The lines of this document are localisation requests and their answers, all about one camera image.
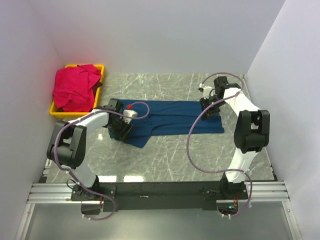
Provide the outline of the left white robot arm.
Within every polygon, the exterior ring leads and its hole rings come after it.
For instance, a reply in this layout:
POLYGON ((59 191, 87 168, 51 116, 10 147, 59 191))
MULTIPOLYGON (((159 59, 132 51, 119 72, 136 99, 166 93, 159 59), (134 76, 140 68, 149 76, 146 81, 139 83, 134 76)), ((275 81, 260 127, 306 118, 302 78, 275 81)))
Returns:
POLYGON ((71 121, 56 122, 46 151, 49 160, 70 173, 77 184, 83 185, 82 195, 88 201, 100 195, 99 177, 85 163, 87 134, 107 128, 120 141, 125 141, 133 128, 132 118, 138 113, 112 98, 108 105, 98 106, 89 114, 71 121))

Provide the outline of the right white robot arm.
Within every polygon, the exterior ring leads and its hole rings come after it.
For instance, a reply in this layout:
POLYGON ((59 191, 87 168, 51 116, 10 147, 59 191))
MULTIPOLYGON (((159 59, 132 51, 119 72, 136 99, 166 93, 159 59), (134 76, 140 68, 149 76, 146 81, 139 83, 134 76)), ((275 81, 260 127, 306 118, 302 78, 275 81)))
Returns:
POLYGON ((232 161, 225 172, 228 182, 219 187, 222 198, 230 200, 237 194, 234 184, 245 180, 256 155, 269 144, 270 113, 255 106, 243 93, 243 85, 230 83, 226 76, 219 76, 214 81, 214 87, 199 84, 198 90, 203 93, 199 100, 205 113, 203 121, 219 114, 220 107, 228 104, 237 116, 233 141, 235 152, 232 161))

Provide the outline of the blue t shirt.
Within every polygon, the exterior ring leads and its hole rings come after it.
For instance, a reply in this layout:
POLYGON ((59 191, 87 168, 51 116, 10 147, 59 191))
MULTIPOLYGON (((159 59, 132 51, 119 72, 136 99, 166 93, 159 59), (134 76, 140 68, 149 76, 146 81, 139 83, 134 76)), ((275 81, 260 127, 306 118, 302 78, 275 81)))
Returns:
MULTIPOLYGON (((136 102, 144 102, 149 106, 149 114, 143 119, 131 120, 133 128, 125 140, 126 144, 143 148, 151 136, 188 135, 194 121, 202 112, 198 101, 163 101, 163 100, 132 100, 118 99, 124 106, 120 110, 136 102)), ((142 117, 147 113, 147 107, 138 103, 132 109, 142 117)), ((208 120, 199 120, 193 134, 223 134, 225 132, 220 115, 208 120)))

